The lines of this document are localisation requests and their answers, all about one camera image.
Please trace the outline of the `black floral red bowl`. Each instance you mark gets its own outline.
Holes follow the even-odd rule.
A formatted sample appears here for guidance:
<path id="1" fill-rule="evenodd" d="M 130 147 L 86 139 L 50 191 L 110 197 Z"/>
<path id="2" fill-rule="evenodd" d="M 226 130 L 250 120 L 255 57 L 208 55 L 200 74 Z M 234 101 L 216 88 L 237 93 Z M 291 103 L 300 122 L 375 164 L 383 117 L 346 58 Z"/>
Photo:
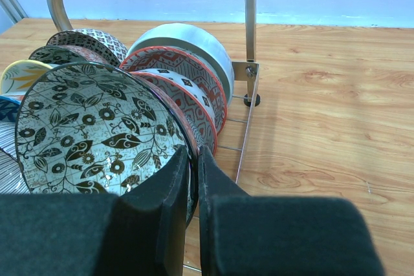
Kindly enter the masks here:
<path id="1" fill-rule="evenodd" d="M 198 156 L 191 126 L 165 94 L 101 63 L 44 73 L 21 102 L 15 137 L 17 161 L 34 194 L 124 195 L 181 147 L 190 165 Z"/>

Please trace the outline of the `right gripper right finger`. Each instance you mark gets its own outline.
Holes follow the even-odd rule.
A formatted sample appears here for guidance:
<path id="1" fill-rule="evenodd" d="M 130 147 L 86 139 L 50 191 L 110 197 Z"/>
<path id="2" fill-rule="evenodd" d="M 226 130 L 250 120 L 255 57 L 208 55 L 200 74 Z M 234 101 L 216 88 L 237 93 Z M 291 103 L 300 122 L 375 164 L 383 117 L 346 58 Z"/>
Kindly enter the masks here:
<path id="1" fill-rule="evenodd" d="M 199 156 L 203 275 L 384 275 L 362 214 L 328 196 L 251 196 Z"/>

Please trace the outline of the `striped line pattern bowl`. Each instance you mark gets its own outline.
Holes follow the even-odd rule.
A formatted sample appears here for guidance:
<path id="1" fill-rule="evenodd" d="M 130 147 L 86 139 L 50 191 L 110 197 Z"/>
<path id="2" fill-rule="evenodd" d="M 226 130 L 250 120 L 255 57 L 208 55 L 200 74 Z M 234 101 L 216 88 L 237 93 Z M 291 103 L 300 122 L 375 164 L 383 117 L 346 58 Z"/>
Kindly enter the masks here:
<path id="1" fill-rule="evenodd" d="M 17 162 L 15 123 L 1 122 L 1 194 L 29 194 Z"/>

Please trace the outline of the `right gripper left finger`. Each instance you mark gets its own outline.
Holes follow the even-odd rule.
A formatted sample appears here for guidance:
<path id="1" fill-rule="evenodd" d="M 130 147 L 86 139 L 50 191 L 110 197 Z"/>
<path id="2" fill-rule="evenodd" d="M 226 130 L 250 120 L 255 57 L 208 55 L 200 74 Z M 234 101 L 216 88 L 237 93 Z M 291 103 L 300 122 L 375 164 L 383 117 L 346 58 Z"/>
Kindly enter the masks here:
<path id="1" fill-rule="evenodd" d="M 189 160 L 130 192 L 1 196 L 2 275 L 181 275 Z"/>

